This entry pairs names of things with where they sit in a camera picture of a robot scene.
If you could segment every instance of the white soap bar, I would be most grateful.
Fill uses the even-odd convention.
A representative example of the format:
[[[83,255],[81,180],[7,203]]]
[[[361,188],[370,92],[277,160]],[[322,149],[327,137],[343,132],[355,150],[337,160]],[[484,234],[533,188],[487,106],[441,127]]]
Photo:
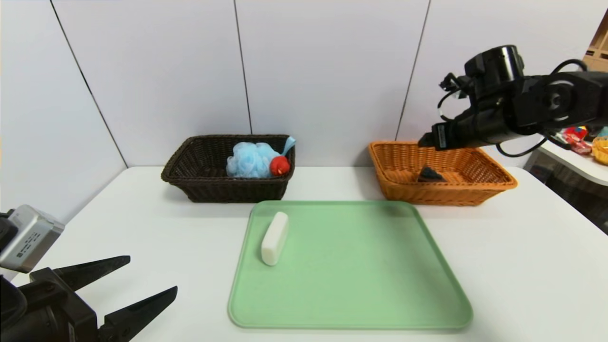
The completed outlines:
[[[262,240],[262,261],[269,266],[278,262],[287,239],[289,218],[284,212],[277,212]]]

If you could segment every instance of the plastic tray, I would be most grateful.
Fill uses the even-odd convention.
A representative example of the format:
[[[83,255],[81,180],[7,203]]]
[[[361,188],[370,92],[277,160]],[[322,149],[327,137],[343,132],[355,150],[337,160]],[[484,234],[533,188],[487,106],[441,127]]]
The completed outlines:
[[[289,216],[276,266],[260,245]],[[229,301],[248,328],[458,329],[471,305],[416,209],[397,201],[265,201],[252,210]]]

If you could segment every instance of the black cable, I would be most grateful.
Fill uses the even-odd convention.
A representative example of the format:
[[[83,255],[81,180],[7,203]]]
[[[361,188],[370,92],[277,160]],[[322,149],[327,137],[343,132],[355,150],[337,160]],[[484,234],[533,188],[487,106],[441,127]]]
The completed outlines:
[[[502,147],[500,146],[500,144],[496,144],[496,149],[498,150],[498,152],[500,152],[501,155],[503,156],[507,156],[507,157],[511,157],[511,158],[516,158],[516,157],[523,157],[525,155],[527,155],[528,153],[534,151],[535,149],[539,148],[542,144],[544,144],[547,141],[547,138],[543,138],[543,140],[541,140],[538,144],[532,146],[532,148],[523,151],[522,153],[518,153],[516,155],[512,155],[509,154],[507,152],[505,152]]]
[[[551,75],[559,72],[561,69],[564,68],[564,66],[567,66],[570,64],[576,64],[576,65],[580,66],[583,71],[589,70],[587,67],[587,63],[583,62],[582,60],[572,59],[572,60],[566,60],[566,61],[563,61],[562,63],[560,63],[557,67],[555,67],[555,69],[553,71],[551,71]]]
[[[451,95],[455,94],[456,92],[461,91],[462,89],[465,89],[466,87],[468,87],[471,82],[473,82],[473,78],[471,78],[470,80],[468,80],[463,86],[459,86],[458,88],[452,90],[451,92],[447,93],[444,97],[441,98],[441,100],[439,100],[439,103],[437,104],[437,109],[441,109],[441,105],[443,104],[443,101],[445,101],[448,97],[450,97]],[[451,121],[452,119],[450,119],[449,117],[444,116],[443,114],[439,115],[440,118],[442,118],[444,121]]]
[[[571,59],[571,60],[565,60],[562,63],[560,63],[557,67],[555,67],[555,69],[553,71],[551,71],[551,75],[558,73],[561,69],[564,68],[564,66],[570,65],[570,64],[576,64],[579,67],[581,67],[581,69],[583,71],[588,71],[589,68],[587,67],[587,64],[585,62],[583,62],[582,60],[577,60],[577,59]],[[496,144],[496,149],[498,150],[498,152],[500,152],[501,155],[503,156],[507,156],[510,158],[516,158],[516,157],[521,157],[521,156],[525,156],[528,153],[534,151],[535,149],[539,148],[542,144],[544,144],[548,139],[547,138],[543,138],[543,140],[541,140],[538,144],[532,146],[531,148],[529,148],[528,150],[525,150],[522,153],[518,153],[516,155],[512,155],[510,153],[505,152],[502,147],[500,146],[500,144]]]

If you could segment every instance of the table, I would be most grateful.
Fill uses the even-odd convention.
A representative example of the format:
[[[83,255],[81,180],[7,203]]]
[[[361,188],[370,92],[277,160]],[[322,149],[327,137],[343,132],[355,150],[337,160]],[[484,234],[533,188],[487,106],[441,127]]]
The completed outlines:
[[[38,268],[118,255],[131,263],[78,291],[103,315],[179,286],[133,341],[608,341],[608,236],[526,171],[479,207],[418,206],[474,308],[458,332],[251,330],[227,302],[252,204],[194,204],[161,167],[120,174]],[[298,167],[285,200],[379,200],[374,170]],[[27,276],[20,274],[16,284]]]
[[[527,166],[531,166],[534,163],[539,152],[552,157],[589,181],[602,186],[608,186],[608,166],[596,162],[592,156],[578,155],[548,141],[534,151],[534,154],[530,156],[529,161],[526,163]]]

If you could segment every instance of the red toy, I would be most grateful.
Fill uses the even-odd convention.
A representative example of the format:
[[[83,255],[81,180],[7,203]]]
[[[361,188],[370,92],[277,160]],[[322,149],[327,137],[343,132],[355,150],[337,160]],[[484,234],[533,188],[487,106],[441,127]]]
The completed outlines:
[[[270,173],[273,176],[282,176],[289,172],[289,168],[286,156],[276,156],[270,161]]]

